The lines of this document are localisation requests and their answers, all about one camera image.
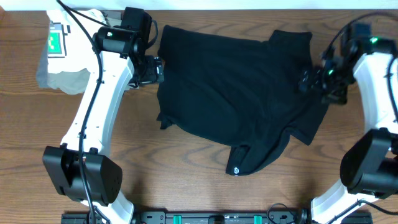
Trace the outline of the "black t-shirt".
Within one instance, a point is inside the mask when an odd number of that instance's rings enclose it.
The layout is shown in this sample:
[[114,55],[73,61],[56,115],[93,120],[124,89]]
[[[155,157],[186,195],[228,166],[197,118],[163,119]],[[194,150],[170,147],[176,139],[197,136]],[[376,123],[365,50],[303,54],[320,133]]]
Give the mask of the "black t-shirt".
[[229,175],[265,168],[291,137],[311,144],[328,110],[318,92],[298,88],[312,67],[311,40],[311,32],[275,30],[260,42],[165,26],[162,129],[176,125],[229,146]]

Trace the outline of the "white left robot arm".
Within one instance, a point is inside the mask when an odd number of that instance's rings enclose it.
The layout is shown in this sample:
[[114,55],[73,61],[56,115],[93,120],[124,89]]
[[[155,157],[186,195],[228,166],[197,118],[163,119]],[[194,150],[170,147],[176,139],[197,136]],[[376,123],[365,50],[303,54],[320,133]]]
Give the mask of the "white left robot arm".
[[74,223],[134,223],[134,205],[121,192],[123,171],[109,158],[111,135],[124,92],[163,78],[162,62],[145,51],[150,26],[101,27],[91,39],[97,71],[90,75],[77,114],[43,164],[58,194],[89,207]]

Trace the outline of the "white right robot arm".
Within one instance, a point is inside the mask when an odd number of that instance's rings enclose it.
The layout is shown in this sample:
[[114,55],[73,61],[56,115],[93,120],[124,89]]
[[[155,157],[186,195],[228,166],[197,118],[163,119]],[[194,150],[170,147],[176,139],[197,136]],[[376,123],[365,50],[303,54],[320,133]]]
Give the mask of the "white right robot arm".
[[375,204],[397,195],[397,157],[387,157],[397,155],[397,46],[370,35],[347,38],[341,46],[340,62],[328,56],[324,68],[303,83],[336,103],[349,84],[357,83],[364,134],[342,158],[338,181],[298,211],[297,223],[361,223],[356,211],[364,205],[397,215]]

